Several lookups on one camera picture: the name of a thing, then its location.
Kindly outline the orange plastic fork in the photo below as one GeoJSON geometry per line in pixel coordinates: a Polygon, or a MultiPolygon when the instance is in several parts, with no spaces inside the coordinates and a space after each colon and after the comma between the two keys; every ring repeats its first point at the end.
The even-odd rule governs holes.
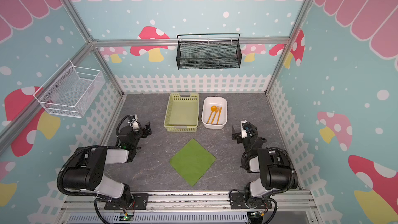
{"type": "Polygon", "coordinates": [[[220,108],[219,106],[213,106],[213,107],[211,108],[212,111],[214,112],[214,115],[213,115],[212,120],[211,120],[211,124],[214,123],[214,119],[216,118],[216,116],[217,116],[217,114],[218,114],[219,108],[220,108]]]}

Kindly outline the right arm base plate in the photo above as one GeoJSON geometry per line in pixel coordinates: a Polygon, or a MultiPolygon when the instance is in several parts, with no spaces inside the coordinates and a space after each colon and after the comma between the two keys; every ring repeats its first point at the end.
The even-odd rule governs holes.
{"type": "Polygon", "coordinates": [[[262,198],[254,198],[240,191],[229,192],[231,209],[272,209],[272,203],[262,198]]]}

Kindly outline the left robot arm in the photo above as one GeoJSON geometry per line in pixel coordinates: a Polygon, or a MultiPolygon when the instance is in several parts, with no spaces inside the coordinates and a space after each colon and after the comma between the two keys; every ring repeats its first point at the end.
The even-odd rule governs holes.
{"type": "Polygon", "coordinates": [[[57,177],[59,192],[67,196],[95,197],[117,208],[135,203],[128,184],[106,175],[106,165],[130,163],[134,160],[140,139],[152,135],[151,123],[141,125],[136,115],[126,115],[116,129],[116,145],[92,145],[77,148],[61,168],[57,177]]]}

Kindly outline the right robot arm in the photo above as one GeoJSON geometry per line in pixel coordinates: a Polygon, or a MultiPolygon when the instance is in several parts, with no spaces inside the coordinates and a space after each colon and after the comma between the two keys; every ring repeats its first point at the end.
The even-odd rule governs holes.
{"type": "Polygon", "coordinates": [[[241,131],[232,130],[232,139],[243,144],[241,168],[258,174],[242,192],[229,192],[232,209],[270,209],[271,196],[297,189],[299,180],[287,151],[278,147],[265,147],[266,139],[258,135],[257,127],[249,122],[241,123],[241,131]]]}

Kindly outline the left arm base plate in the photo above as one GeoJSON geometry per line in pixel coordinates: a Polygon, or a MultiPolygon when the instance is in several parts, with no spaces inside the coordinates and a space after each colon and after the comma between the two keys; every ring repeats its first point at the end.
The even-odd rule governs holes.
{"type": "Polygon", "coordinates": [[[112,199],[105,203],[104,209],[107,211],[121,210],[146,210],[149,194],[133,193],[122,196],[120,199],[112,199]]]}

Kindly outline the orange plastic spoon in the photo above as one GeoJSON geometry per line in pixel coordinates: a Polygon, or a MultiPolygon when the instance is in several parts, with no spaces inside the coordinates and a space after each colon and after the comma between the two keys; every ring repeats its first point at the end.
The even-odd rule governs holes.
{"type": "Polygon", "coordinates": [[[206,122],[207,124],[209,124],[209,123],[211,124],[210,119],[211,119],[211,117],[212,117],[212,115],[213,115],[213,113],[214,113],[214,112],[212,111],[212,107],[210,108],[211,112],[210,112],[210,115],[209,115],[208,120],[207,120],[207,122],[206,122]]]}

